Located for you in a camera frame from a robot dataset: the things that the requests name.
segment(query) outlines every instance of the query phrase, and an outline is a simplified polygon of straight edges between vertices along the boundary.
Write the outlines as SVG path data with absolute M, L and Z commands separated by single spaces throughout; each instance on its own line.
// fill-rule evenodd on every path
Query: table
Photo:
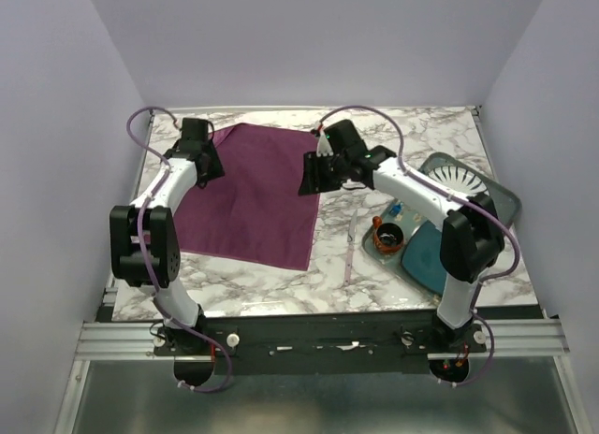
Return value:
M 488 158 L 468 108 L 381 108 L 394 118 L 405 134 L 405 158 L 420 166 L 433 152 L 448 153 L 463 163 L 492 176 Z M 176 113 L 211 120 L 216 129 L 235 123 L 253 123 L 296 130 L 310 130 L 329 108 L 218 109 Z M 383 144 L 396 151 L 399 139 L 379 116 L 359 110 L 339 113 L 331 122 L 351 118 L 370 147 Z M 172 146 L 179 133 L 164 115 L 154 118 L 150 144 L 160 152 Z M 158 170 L 148 156 L 139 189 L 146 189 Z M 433 308 L 437 301 L 402 279 L 388 273 L 361 248 L 354 254 L 352 281 L 343 285 L 347 226 L 358 210 L 357 239 L 371 226 L 391 197 L 372 190 L 332 192 L 321 195 L 314 245 L 307 271 L 286 270 L 232 259 L 182 253 L 180 277 L 191 298 L 207 316 L 272 315 L 346 311 L 385 311 Z M 511 246 L 492 270 L 509 267 Z M 159 318 L 151 299 L 138 289 L 117 281 L 118 293 L 112 320 Z M 523 263 L 510 277 L 488 282 L 478 306 L 536 304 L 533 287 Z

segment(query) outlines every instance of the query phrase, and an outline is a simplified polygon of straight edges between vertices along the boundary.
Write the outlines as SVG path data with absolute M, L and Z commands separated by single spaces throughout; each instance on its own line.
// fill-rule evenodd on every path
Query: white marble surface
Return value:
M 309 130 L 323 116 L 323 109 L 214 111 L 193 113 L 213 121 L 216 129 L 234 123 L 255 123 Z M 467 108 L 386 109 L 405 136 L 407 163 L 418 167 L 433 152 L 448 153 L 487 175 L 490 167 L 473 117 Z M 362 111 L 343 112 L 331 118 L 350 117 L 369 146 L 384 144 L 397 150 L 399 141 L 392 127 L 376 115 Z M 160 152 L 178 136 L 169 119 L 157 116 L 151 145 Z M 158 170 L 153 156 L 146 159 L 140 189 L 144 190 Z M 352 281 L 343 285 L 347 226 L 358 210 L 357 239 L 380 214 L 391 197 L 371 190 L 322 194 L 314 232 L 314 247 L 307 271 L 294 271 L 242 261 L 182 253 L 180 277 L 191 297 L 207 315 L 263 315 L 341 311 L 408 310 L 434 307 L 435 299 L 391 275 L 356 248 Z M 507 247 L 493 269 L 507 268 L 513 259 Z M 151 300 L 139 290 L 118 282 L 113 320 L 147 320 L 159 314 Z M 478 306 L 535 304 L 536 298 L 523 264 L 516 273 L 488 282 Z

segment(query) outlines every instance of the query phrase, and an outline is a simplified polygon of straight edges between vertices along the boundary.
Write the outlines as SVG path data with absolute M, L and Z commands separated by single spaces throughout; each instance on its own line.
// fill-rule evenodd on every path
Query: blue object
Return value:
M 441 264 L 440 252 L 441 232 L 426 222 L 410 238 L 402 257 L 404 270 L 439 296 L 446 288 L 446 270 Z
M 389 210 L 389 214 L 391 216 L 397 216 L 400 212 L 402 212 L 403 205 L 398 203 L 397 205 L 393 205 L 393 208 Z

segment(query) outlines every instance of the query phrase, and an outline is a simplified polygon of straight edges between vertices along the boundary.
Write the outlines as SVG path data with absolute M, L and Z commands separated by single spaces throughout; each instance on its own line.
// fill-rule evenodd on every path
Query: gray floor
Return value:
M 430 376 L 238 377 L 217 395 L 178 389 L 167 362 L 96 363 L 79 434 L 574 433 L 550 358 L 496 359 L 471 386 Z

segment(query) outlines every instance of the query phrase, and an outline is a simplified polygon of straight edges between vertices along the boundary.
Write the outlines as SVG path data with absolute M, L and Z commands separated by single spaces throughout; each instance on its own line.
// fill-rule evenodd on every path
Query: gray tray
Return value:
M 433 169 L 441 166 L 463 167 L 476 174 L 476 176 L 479 177 L 480 180 L 482 180 L 487 186 L 489 195 L 493 198 L 495 203 L 499 220 L 508 226 L 514 222 L 514 219 L 518 215 L 521 208 L 521 202 L 514 193 L 505 189 L 496 181 L 482 175 L 478 171 L 466 166 L 464 163 L 445 153 L 437 152 L 432 154 L 425 160 L 419 170 L 426 175 Z M 438 303 L 440 295 L 443 292 L 437 290 L 433 291 L 431 287 L 435 286 L 431 286 L 429 283 L 421 282 L 415 279 L 407 270 L 405 270 L 402 265 L 403 254 L 408 248 L 411 238 L 428 220 L 405 204 L 403 204 L 402 211 L 397 216 L 389 214 L 391 209 L 398 203 L 403 202 L 395 199 L 389 203 L 380 217 L 383 219 L 383 223 L 392 222 L 400 226 L 404 235 L 404 244 L 402 249 L 393 255 L 380 254 L 373 244 L 374 228 L 372 226 L 362 238 L 362 248 L 368 256 L 370 256 L 374 261 L 378 262 L 383 268 L 414 286 L 414 288 L 417 289 L 424 297 L 429 298 L 434 303 Z

